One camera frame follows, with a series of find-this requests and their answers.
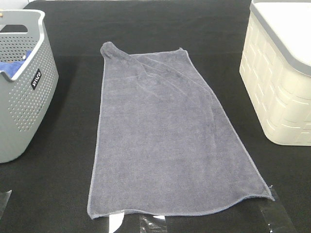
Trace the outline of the clear tape strip centre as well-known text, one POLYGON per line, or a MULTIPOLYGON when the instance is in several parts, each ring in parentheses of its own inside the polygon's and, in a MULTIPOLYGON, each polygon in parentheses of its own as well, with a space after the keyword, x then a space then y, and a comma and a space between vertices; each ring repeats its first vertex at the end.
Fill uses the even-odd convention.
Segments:
POLYGON ((165 216, 139 215, 140 233, 167 233, 165 216))

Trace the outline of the black table mat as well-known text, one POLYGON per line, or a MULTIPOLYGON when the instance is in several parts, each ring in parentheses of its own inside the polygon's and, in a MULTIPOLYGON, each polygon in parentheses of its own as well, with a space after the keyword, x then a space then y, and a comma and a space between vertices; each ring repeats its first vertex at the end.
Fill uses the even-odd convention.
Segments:
POLYGON ((311 230, 311 149, 269 141, 239 74, 248 0, 34 1, 45 12, 59 80, 26 151, 0 166, 11 191, 3 233, 105 233, 108 219, 86 212, 99 116, 103 57, 113 42, 126 53, 187 50, 213 89, 295 229, 311 230))

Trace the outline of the grey perforated laundry basket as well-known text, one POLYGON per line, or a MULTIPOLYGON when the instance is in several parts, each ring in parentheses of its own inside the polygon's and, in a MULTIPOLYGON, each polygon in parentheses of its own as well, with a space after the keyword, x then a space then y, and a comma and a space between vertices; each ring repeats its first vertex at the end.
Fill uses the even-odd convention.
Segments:
POLYGON ((50 46, 45 13, 3 10, 1 25, 22 25, 25 32, 1 32, 0 62, 19 64, 10 74, 0 70, 0 161, 18 158, 28 147, 53 98, 58 72, 50 46))

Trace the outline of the clear tape strip left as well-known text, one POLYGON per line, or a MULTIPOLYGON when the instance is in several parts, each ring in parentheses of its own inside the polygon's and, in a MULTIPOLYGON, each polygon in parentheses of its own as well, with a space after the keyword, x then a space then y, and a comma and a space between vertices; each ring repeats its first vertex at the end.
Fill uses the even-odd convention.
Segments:
POLYGON ((11 190, 9 190, 7 192, 0 192, 0 219, 2 218, 3 213, 6 209, 6 206, 7 206, 8 200, 11 196, 11 193, 12 193, 11 190))

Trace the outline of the clear tape strip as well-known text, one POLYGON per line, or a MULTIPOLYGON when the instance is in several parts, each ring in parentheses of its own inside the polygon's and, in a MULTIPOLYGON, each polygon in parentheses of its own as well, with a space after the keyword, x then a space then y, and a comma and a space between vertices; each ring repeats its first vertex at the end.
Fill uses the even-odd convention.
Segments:
POLYGON ((139 215, 140 233, 167 233, 165 216, 139 215))
POLYGON ((6 206, 7 206, 8 200, 11 196, 11 193, 12 193, 11 190, 9 190, 7 192, 0 192, 0 219, 2 218, 3 213, 6 209, 6 206))
POLYGON ((265 221, 267 233, 296 233, 294 227, 285 207, 282 205, 274 186, 269 186, 271 194, 274 198, 272 200, 260 200, 258 202, 259 210, 265 221))

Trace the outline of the grey microfibre towel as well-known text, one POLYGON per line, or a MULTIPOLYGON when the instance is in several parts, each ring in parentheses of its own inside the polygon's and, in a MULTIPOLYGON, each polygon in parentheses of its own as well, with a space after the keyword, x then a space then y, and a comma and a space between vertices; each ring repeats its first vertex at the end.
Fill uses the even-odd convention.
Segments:
POLYGON ((270 188, 186 50, 104 58, 91 218, 203 216, 270 188))

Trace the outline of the blue towel in basket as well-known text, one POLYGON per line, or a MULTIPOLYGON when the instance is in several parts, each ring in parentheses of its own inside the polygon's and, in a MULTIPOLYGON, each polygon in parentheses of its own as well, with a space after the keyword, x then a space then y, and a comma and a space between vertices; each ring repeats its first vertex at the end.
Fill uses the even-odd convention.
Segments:
POLYGON ((20 61, 1 62, 0 70, 3 71, 9 78, 12 78, 26 61, 31 52, 31 50, 26 51, 26 54, 22 57, 22 60, 20 61))

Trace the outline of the cream storage bin grey lid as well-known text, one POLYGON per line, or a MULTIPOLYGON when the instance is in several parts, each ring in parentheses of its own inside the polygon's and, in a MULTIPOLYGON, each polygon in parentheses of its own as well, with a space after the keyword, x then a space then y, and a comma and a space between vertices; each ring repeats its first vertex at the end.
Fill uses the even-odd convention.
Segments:
POLYGON ((311 3, 253 0, 240 75, 265 136, 311 144, 311 3))

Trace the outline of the clear tape strip right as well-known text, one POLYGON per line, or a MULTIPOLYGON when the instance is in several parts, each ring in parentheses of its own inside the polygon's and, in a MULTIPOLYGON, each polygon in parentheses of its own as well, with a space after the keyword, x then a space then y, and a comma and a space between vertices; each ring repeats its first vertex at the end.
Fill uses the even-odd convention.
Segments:
POLYGON ((267 233, 296 233, 294 227, 285 207, 282 205, 274 186, 269 186, 271 194, 274 198, 272 200, 260 200, 258 202, 259 210, 265 221, 267 233))

